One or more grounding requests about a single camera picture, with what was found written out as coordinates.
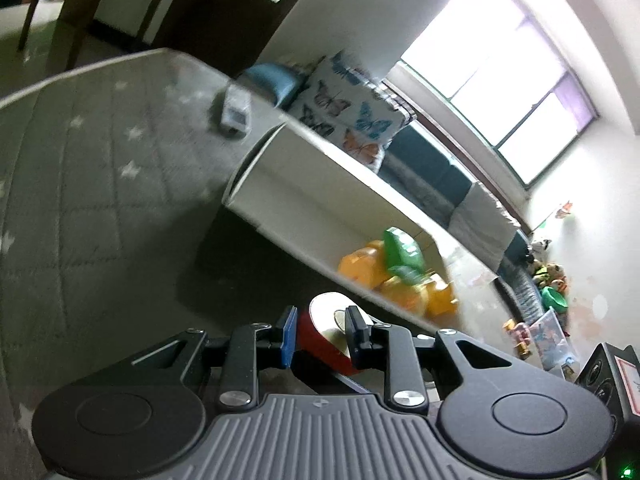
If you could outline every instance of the window frame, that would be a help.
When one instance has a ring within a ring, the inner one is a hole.
[[[564,72],[562,72],[562,75],[558,78],[558,80],[555,82],[555,84],[538,100],[537,103],[535,103],[530,108],[530,110],[524,115],[524,117],[521,118],[521,120],[519,120],[518,123],[497,144],[494,145],[494,144],[490,143],[489,140],[487,140],[487,138],[482,134],[482,132],[472,123],[472,121],[469,120],[468,117],[466,117],[466,115],[462,112],[462,110],[457,108],[456,105],[453,104],[453,102],[452,102],[452,100],[456,97],[456,95],[473,79],[474,75],[480,70],[480,68],[484,65],[484,63],[487,62],[487,60],[490,58],[491,54],[488,54],[487,57],[485,57],[482,60],[480,65],[466,79],[466,81],[464,83],[462,83],[462,85],[460,85],[460,87],[455,92],[453,92],[451,97],[446,97],[425,76],[420,74],[416,69],[414,69],[404,59],[400,59],[400,63],[404,64],[408,69],[411,70],[411,72],[413,72],[415,74],[416,77],[418,77],[423,82],[425,82],[426,85],[428,86],[428,88],[432,92],[434,92],[434,94],[436,94],[437,97],[439,97],[441,99],[441,101],[443,101],[447,105],[447,107],[449,107],[450,110],[452,110],[456,115],[458,115],[465,122],[466,126],[468,126],[469,129],[471,129],[476,134],[476,136],[478,136],[482,140],[482,142],[484,142],[485,145],[487,145],[492,150],[492,152],[495,153],[495,155],[507,166],[507,168],[509,168],[509,171],[511,171],[511,173],[513,173],[513,175],[516,177],[517,181],[520,183],[520,185],[523,187],[523,189],[529,190],[533,186],[535,186],[535,184],[537,182],[539,182],[539,180],[543,176],[545,176],[548,173],[548,171],[551,169],[551,167],[558,161],[559,158],[561,158],[564,155],[564,153],[574,144],[574,142],[576,140],[578,140],[578,138],[587,130],[587,128],[595,120],[600,118],[600,115],[598,114],[598,111],[596,110],[595,106],[593,105],[593,102],[591,101],[589,95],[587,94],[587,92],[585,92],[584,87],[583,87],[580,79],[578,78],[577,74],[574,72],[574,70],[571,68],[571,66],[567,62],[567,60],[564,58],[562,53],[559,51],[558,47],[556,47],[556,44],[551,40],[551,38],[548,36],[548,34],[542,28],[542,26],[540,25],[538,20],[536,20],[535,16],[532,15],[531,11],[529,9],[527,9],[527,7],[524,5],[524,3],[521,0],[511,0],[511,1],[513,2],[514,5],[516,5],[521,10],[521,12],[524,15],[523,19],[520,21],[520,23],[513,30],[516,31],[519,28],[521,28],[521,27],[523,27],[524,25],[527,25],[527,24],[530,25],[531,27],[533,27],[536,30],[536,32],[538,34],[540,34],[540,36],[545,40],[546,44],[548,44],[549,48],[553,51],[553,53],[556,54],[556,56],[558,56],[558,59],[560,60],[560,63],[562,65],[562,67],[564,68]],[[500,152],[500,147],[502,147],[504,145],[504,143],[507,140],[509,140],[509,138],[524,124],[524,122],[533,114],[533,112],[535,112],[538,109],[538,107],[544,102],[544,100],[547,97],[549,97],[549,95],[551,95],[555,91],[555,89],[558,87],[558,85],[566,77],[571,77],[574,80],[574,82],[576,83],[576,86],[578,88],[578,91],[580,92],[581,97],[583,98],[585,104],[587,105],[587,108],[591,111],[592,117],[589,120],[589,122],[587,124],[585,124],[585,126],[576,133],[574,138],[562,150],[560,150],[560,152],[529,183],[525,183],[523,181],[523,179],[520,177],[520,175],[518,174],[518,172],[515,171],[513,166],[509,163],[509,161],[502,155],[502,153]]]

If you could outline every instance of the dark doorway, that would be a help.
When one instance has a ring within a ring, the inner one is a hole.
[[[251,66],[297,0],[174,0],[154,41],[235,75]]]

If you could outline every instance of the white wall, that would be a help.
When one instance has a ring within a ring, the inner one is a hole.
[[[160,1],[144,37],[147,43],[154,40],[172,1]],[[151,0],[101,0],[95,13],[95,19],[135,36],[150,2]]]
[[[599,115],[632,132],[626,107],[591,36],[566,0],[520,0],[568,61]]]
[[[314,60],[342,48],[382,78],[449,0],[299,0],[260,60]]]
[[[627,73],[626,78],[631,79],[637,88],[640,88],[640,0],[594,0],[600,7],[603,15],[609,22],[616,40],[623,50],[626,59],[618,60],[624,63],[621,70],[631,67],[631,74]],[[633,104],[636,114],[640,113],[638,107],[638,97],[640,92],[636,92],[633,97]],[[640,123],[635,122],[636,134],[640,134]]]
[[[640,326],[640,137],[598,121],[540,181],[532,203],[558,187],[574,203],[572,215],[551,220],[550,260],[569,278],[568,332],[586,360],[597,343],[637,344]]]
[[[580,19],[591,40],[597,47],[611,74],[620,97],[625,104],[633,130],[640,132],[640,79],[638,67],[634,67],[635,50],[627,35],[638,30],[638,2],[640,0],[566,0]]]

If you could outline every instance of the metal screw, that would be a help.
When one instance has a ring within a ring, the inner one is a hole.
[[[424,395],[413,390],[394,393],[394,401],[402,406],[418,406],[424,402]]]
[[[244,406],[251,402],[251,395],[239,390],[230,390],[220,394],[220,402],[227,406]]]
[[[314,400],[312,402],[312,404],[316,407],[316,408],[324,408],[325,406],[328,406],[330,404],[330,402],[326,399],[318,399],[318,400]]]

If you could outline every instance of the stuffed animal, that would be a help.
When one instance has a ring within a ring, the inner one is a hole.
[[[556,218],[567,218],[571,214],[571,209],[573,206],[574,204],[571,201],[564,204],[560,209],[558,209],[558,211],[556,211]]]
[[[548,264],[546,266],[546,272],[548,273],[550,279],[548,285],[553,287],[564,296],[567,289],[564,268],[558,264]]]
[[[546,262],[546,250],[549,248],[551,240],[545,238],[544,240],[535,240],[531,243],[530,251],[533,253],[537,260]]]
[[[564,280],[564,268],[558,264],[546,264],[546,272],[549,273],[551,280]]]
[[[564,274],[564,267],[561,265],[547,264],[544,266],[540,261],[534,260],[528,269],[533,277],[533,283],[535,283],[540,290],[546,286],[551,286],[560,294],[566,294],[566,275]]]
[[[529,263],[529,265],[527,266],[527,270],[529,271],[529,274],[531,276],[535,276],[536,273],[542,268],[544,267],[543,263],[540,260],[536,260],[535,258],[533,259],[532,262]]]
[[[546,272],[546,267],[540,267],[536,273],[533,275],[533,283],[537,285],[538,288],[545,288],[549,283],[551,283],[551,277],[549,273]]]

